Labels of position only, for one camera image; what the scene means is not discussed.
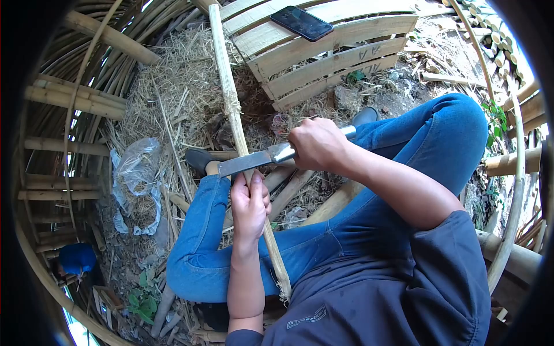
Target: knife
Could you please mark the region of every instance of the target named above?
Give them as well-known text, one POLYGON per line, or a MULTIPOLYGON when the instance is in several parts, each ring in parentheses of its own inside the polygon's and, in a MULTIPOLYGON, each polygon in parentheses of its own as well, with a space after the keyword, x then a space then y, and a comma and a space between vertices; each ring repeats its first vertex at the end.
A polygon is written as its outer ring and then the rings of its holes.
MULTIPOLYGON (((352 125, 341 127, 340 130, 349 141, 356 139, 356 128, 352 125)), ((223 178, 264 164, 281 163, 293 158, 294 155, 296 155, 296 151, 290 146, 290 143, 284 142, 270 146, 264 151, 224 161, 217 165, 217 170, 219 177, 223 178)))

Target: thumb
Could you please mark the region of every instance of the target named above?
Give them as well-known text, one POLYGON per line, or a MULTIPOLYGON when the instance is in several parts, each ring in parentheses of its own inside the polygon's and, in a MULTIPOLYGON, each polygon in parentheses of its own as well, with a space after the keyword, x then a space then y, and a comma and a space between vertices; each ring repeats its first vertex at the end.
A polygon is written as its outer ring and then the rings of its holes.
POLYGON ((262 200, 263 189, 264 186, 261 182, 260 173, 254 172, 254 174, 252 174, 252 180, 250 181, 250 199, 255 201, 262 200))

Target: hand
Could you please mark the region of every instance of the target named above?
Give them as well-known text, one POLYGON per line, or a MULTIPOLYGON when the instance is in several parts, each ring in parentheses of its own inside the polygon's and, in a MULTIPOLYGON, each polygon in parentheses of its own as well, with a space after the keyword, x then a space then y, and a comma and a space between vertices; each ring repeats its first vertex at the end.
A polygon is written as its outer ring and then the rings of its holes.
POLYGON ((238 174, 233 184, 231 209, 235 226, 233 239, 235 244, 258 240, 264 233, 265 218, 271 213, 271 200, 263 180, 263 174, 255 169, 250 188, 242 172, 238 174))
POLYGON ((339 164, 352 145, 333 120, 304 119, 290 131, 289 142, 296 150, 294 162, 300 169, 339 174, 339 164))

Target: dark blue shirt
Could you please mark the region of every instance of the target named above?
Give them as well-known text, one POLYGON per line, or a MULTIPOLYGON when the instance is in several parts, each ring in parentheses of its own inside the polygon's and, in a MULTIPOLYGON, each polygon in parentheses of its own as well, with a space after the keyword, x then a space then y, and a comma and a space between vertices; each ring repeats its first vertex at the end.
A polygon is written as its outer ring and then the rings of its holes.
POLYGON ((483 345, 490 295, 475 228, 464 211, 411 237, 413 260, 342 257, 305 274, 287 313, 227 346, 483 345))
POLYGON ((81 268, 83 272, 91 271, 96 264, 93 247, 85 243, 65 245, 60 249, 58 259, 68 274, 80 274, 81 268))

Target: shirt logo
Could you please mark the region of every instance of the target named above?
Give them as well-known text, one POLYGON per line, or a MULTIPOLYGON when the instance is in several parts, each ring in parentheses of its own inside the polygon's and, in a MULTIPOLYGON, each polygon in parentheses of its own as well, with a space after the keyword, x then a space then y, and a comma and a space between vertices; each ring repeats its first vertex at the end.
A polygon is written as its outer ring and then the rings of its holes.
POLYGON ((286 328, 290 329, 292 327, 298 326, 300 322, 317 322, 320 319, 324 318, 325 315, 327 315, 327 309, 325 309, 325 305, 322 305, 313 316, 304 317, 301 319, 296 319, 294 321, 289 321, 286 324, 286 328))

